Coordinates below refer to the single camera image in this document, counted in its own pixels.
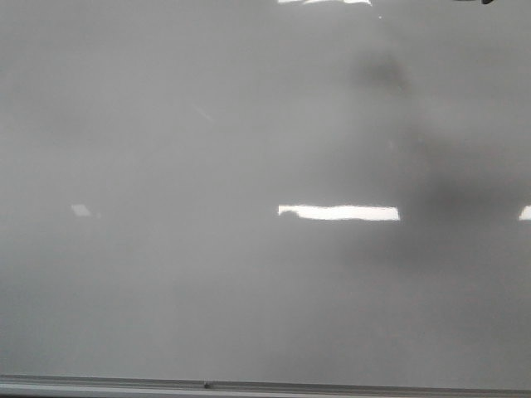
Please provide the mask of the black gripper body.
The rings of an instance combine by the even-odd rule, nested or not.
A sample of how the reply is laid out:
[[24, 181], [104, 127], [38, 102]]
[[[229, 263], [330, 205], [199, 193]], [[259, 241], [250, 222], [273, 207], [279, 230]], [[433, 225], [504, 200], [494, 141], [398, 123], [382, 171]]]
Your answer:
[[494, 2], [494, 0], [454, 0], [455, 2], [479, 2], [482, 5], [488, 5]]

